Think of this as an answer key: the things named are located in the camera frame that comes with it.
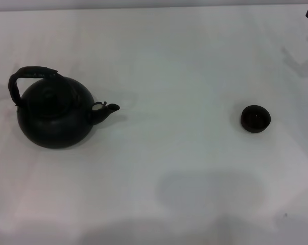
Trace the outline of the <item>small dark teacup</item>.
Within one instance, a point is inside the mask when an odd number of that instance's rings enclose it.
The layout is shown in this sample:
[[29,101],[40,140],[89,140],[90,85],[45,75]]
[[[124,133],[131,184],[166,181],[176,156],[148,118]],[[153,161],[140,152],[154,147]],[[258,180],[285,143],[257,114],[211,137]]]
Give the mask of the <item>small dark teacup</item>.
[[240,117],[242,127],[250,133],[264,131],[271,122],[270,113],[262,106],[250,105],[244,108]]

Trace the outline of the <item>black round teapot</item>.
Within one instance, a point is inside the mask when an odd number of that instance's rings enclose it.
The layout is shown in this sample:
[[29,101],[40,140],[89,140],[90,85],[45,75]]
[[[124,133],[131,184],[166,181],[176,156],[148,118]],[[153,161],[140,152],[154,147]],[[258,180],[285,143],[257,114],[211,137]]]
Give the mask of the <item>black round teapot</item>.
[[8,89],[26,137],[44,148],[62,149],[82,141],[93,126],[120,109],[95,102],[80,82],[42,66],[26,66],[10,76]]

